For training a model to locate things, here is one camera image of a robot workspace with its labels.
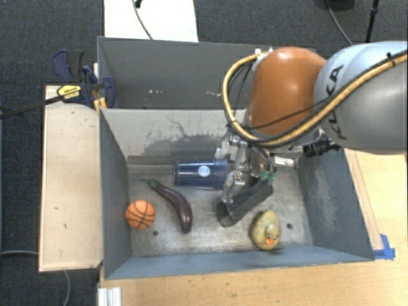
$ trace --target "gray bin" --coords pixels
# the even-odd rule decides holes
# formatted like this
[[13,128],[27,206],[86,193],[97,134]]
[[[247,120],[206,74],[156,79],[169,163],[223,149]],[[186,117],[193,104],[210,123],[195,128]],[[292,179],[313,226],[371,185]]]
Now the gray bin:
[[[219,224],[215,213],[220,191],[173,185],[176,160],[214,155],[225,132],[216,92],[231,64],[254,49],[250,45],[99,38],[99,75],[114,76],[119,90],[116,108],[102,110],[100,117],[106,279],[374,259],[341,150],[311,159],[301,156],[295,168],[279,169],[272,182],[273,194],[229,228]],[[142,62],[147,51],[151,54]],[[154,64],[160,56],[164,62]],[[164,71],[170,59],[174,62]],[[201,72],[194,76],[189,73],[192,69]],[[147,177],[186,197],[193,210],[190,233],[183,234],[171,205],[140,181]],[[156,210],[156,220],[146,230],[129,228],[124,218],[126,207],[136,199],[151,202]],[[282,238],[277,249],[264,252],[252,245],[248,228],[259,211],[269,208],[279,216]]]

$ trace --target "yellow duck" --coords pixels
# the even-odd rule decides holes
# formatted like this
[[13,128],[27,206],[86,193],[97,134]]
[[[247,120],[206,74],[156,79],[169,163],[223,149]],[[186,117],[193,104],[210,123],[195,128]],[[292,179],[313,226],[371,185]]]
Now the yellow duck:
[[263,212],[251,226],[249,236],[252,242],[263,249],[270,251],[279,244],[281,240],[281,226],[274,211]]

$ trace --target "wooden board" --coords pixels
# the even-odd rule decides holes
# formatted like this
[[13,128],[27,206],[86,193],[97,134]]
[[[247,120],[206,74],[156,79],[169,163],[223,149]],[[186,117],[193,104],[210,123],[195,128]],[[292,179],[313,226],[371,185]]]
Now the wooden board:
[[58,102],[44,124],[39,271],[95,268],[103,257],[97,113]]

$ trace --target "orange ball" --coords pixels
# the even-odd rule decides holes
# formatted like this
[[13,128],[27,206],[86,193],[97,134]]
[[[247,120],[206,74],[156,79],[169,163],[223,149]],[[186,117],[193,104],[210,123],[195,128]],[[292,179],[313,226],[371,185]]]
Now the orange ball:
[[137,200],[126,209],[126,222],[135,229],[147,229],[154,221],[154,207],[148,201]]

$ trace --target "toy eggplant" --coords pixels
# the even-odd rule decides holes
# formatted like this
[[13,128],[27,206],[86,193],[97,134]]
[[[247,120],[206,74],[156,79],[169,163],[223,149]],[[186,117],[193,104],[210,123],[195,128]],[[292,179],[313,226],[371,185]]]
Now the toy eggplant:
[[178,219],[180,220],[181,228],[184,233],[189,233],[193,225],[193,211],[189,202],[180,193],[162,185],[156,179],[140,179],[152,188],[157,194],[169,201],[175,209]]

